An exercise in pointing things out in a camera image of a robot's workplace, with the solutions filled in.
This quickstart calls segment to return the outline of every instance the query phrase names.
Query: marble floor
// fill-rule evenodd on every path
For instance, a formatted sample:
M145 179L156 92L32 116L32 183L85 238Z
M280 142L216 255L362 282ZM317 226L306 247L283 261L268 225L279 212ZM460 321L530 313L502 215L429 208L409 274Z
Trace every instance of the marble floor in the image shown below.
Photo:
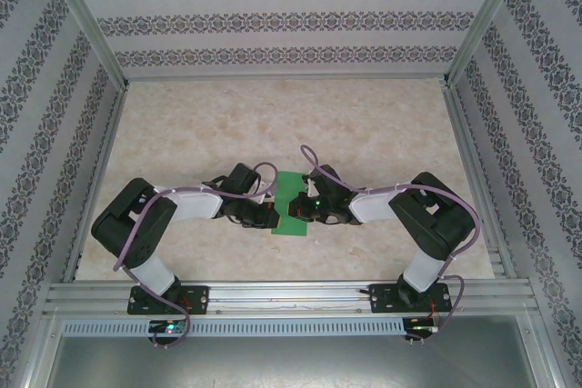
M265 160L306 173L303 143L355 186L430 171L473 203L436 79L134 83L95 217L137 176L163 186L199 184L238 162ZM297 237L223 218L171 224L158 250L182 280L377 280L396 279L416 245L398 220L310 224L307 237ZM125 279L112 271L114 262L89 236L76 278ZM448 272L493 277L483 239Z

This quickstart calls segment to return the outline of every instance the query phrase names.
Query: black mounting bracket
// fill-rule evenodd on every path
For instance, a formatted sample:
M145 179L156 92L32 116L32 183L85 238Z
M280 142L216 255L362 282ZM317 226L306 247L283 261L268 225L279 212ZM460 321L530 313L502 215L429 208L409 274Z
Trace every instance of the black mounting bracket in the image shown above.
M186 309L190 315L206 315L210 288L207 286L182 285L176 304ZM161 303L134 286L129 294L127 313L130 315L179 315L176 309Z
M448 313L452 308L447 284L434 284L412 307L398 296L397 284L371 284L361 291L369 294L372 313L430 313L431 301L440 313Z

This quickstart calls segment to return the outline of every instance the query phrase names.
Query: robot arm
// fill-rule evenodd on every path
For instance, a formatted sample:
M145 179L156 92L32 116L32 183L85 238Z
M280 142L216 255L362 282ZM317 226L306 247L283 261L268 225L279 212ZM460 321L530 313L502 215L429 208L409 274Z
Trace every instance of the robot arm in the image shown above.
M244 164L238 164L229 176L199 185L229 194L255 192L262 184L259 174ZM135 219L157 193L164 191L142 178L133 179L114 201L97 217L91 227L93 237L115 257L119 257L135 225ZM141 284L170 302L180 294L180 281L164 265L156 251L157 245L171 222L191 218L233 216L243 227L273 228L279 214L272 202L259 197L233 199L205 192L171 193L156 200L145 214L135 239L127 252L124 265Z
M322 165L321 168L338 178L329 165ZM412 262L397 283L398 296L409 307L414 307L427 296L447 258L475 229L473 218L464 207L428 190L358 194L316 169L304 180L310 193L299 194L289 204L289 214L295 218L325 224L355 225L377 220L400 220L418 245ZM455 195L427 172L406 184L434 187Z

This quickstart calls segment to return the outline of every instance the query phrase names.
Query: purple cable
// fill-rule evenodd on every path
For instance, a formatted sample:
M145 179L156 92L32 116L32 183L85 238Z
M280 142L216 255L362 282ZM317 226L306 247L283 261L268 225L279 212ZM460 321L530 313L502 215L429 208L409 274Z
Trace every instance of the purple cable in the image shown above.
M185 330L182 332L182 334L180 336L178 336L173 342L171 342L170 344L160 344L156 341L157 338L157 333L154 333L154 337L152 338L152 343L154 343L154 347L157 347L159 345L163 346L165 349L169 349L170 347L174 347L175 345L177 345L178 343L181 343L185 340L186 336L188 335L188 332L190 332L190 314L188 313L188 311L186 309L184 309L181 306L178 306L175 303L170 302L169 300L166 300L164 297L162 297L161 295L157 294L155 291L151 290L149 287L147 287L146 285L142 284L141 282L139 282L139 279L133 274L131 273L131 271L124 266L124 272L131 277L134 281L136 281L140 288L142 290L144 290L146 293L148 293L149 295L151 295L152 297L154 297L156 300L167 304L169 307L176 309L177 311L179 311L183 316L184 316L184 321L186 322L186 328Z
M435 188L434 186L419 185L419 184L399 184L399 185L394 185L394 186L387 186L384 188L374 188L371 190L367 190L367 189L363 189L363 188L355 188L354 186L352 186L350 184L346 184L344 181L338 179L337 177L334 177L332 174L328 173L326 170L321 168L319 166L319 160L317 159L316 152L308 145L306 145L306 144L301 145L301 153L306 158L306 160L309 161L309 163L311 165L313 165L315 169L317 169L317 171L319 171L321 174L324 174L325 176L327 176L329 179L331 179L335 183L344 186L345 188L347 188L350 191L353 191L356 193L361 193L361 194L380 194L380 193L392 193L393 191L400 190L400 189L424 190L424 191L430 191L430 192L436 193L436 194L441 194L444 197L447 197L447 198L451 199L452 201L457 202L463 208L465 208L467 210L467 212L471 215L473 222L475 222L475 231L473 233L473 236L471 237L471 239L469 240L469 242L467 244L456 249L451 255L448 256L447 260L445 261L442 268L438 272L439 277L443 275L443 273L445 272L447 267L451 264L451 262L455 259L455 257L458 254L461 254L465 250L471 248L471 246L475 243L475 241L477 240L477 238L479 237L479 235L481 233L481 222L479 221L479 217L478 217L477 213L475 212L475 210L471 207L470 204L468 204L463 199L461 199L460 197L458 197L454 194L451 194L451 193L444 191L444 190L441 190L439 188Z
M142 225L142 222L146 218L147 211L149 211L149 209L152 207L152 205L156 202L157 199L159 199L160 197L164 197L165 195L172 194L172 193L210 193L210 194L223 195L224 197L233 197L235 199L250 199L252 197L260 197L263 194L273 193L276 190L276 180L279 177L279 171L275 167L274 164L267 163L267 162L259 163L259 164L255 165L254 170L256 170L257 168L259 168L263 165L268 165L269 167L271 167L275 171L275 176L273 178L273 182L271 183L271 185L269 185L263 191L259 191L258 193L254 193L254 194L230 194L230 193L225 193L224 191L213 190L212 188L200 188L198 186L179 186L177 188L171 188L168 190L161 191L158 194L154 195L151 199L149 199L147 201L147 203L144 206L144 209L140 213L139 217L137 217L137 220L135 221L134 227L131 229L129 236L127 237L127 241L125 242L124 248L121 250L121 253L117 257L117 262L113 266L113 271L116 272L117 270L119 270L121 265L124 263L125 257L127 256L127 252L129 252L131 244L135 240L135 235L137 234L139 227Z
M263 162L263 163L259 163L259 164L255 165L255 168L253 170L256 170L257 168L259 168L263 165L267 165L267 166L271 167L273 169L273 171L275 172L275 175L273 177L273 182L271 183L271 185L269 185L263 191L259 191L258 193L254 193L254 194L230 194L230 193L225 193L225 192L218 191L218 190L213 190L212 188L200 188L200 187L196 187L196 186L180 186L178 188L173 188L173 189L161 191L160 193L154 195L151 199L149 199L147 201L141 214L139 215L139 217L137 217L137 220L135 221L134 227L132 228L131 232L129 233L129 236L127 237L127 241L125 242L124 248L121 250L119 257L117 258L117 262L115 263L115 265L113 267L113 271L114 272L118 271L119 268L123 265L123 261L125 260L125 257L127 256L127 252L129 252L129 249L131 248L131 244L135 240L135 235L137 234L139 227L142 225L142 222L144 221L144 219L146 217L147 211L149 211L149 209L152 207L152 204L154 204L154 202L157 199L159 199L160 197L163 197L165 195L171 194L171 193L191 193L191 192L210 193L210 194L223 195L225 197L233 197L235 199L250 199L252 197L260 197L263 194L274 193L276 191L276 181L279 177L279 171L275 167L274 164L271 164L268 162ZM146 293L148 293L149 295L154 297L157 301L159 301L163 304L166 304L166 305L170 306L171 308L176 309L185 317L184 321L186 322L186 328L185 328L184 332L178 338L176 338L175 341L171 342L170 344L164 345L164 348L167 349L169 347L173 347L176 344L184 341L184 339L188 335L188 332L190 332L190 315L188 314L188 311L186 309L182 308L181 306L179 306L175 303L172 303L169 300L166 300L164 297L157 294L156 292L151 290L146 285L142 284L139 281L139 279L133 273L131 273L131 271L127 267L123 266L123 269L124 269L124 272L131 279L133 279L135 282L137 282L139 284L139 286ZM156 337L157 337L157 333L154 333L154 337L153 337L152 341L153 341L155 347L157 347L158 345L162 345L162 344L158 344L158 342L156 341Z
M443 277L443 279L445 279L445 280L457 279L459 281L460 288L458 290L457 298L455 299L455 302L453 303L453 306L451 307L451 310L448 312L448 315L447 315L447 317L445 317L445 320L443 320L443 322L438 325L438 332L436 332L435 335L437 333L441 333L441 331L443 331L443 329L445 329L445 326L448 324L448 322L450 322L450 319L453 316L453 313L457 310L458 304L461 301L461 297L463 297L463 292L465 291L465 280L461 276L459 276L458 274L450 274L448 276ZM423 338L422 336L417 335L415 333L406 333L406 336L410 336L412 338L417 338L417 340L420 340L420 342L423 345L425 345L425 341L430 340L435 335L430 335L428 338Z

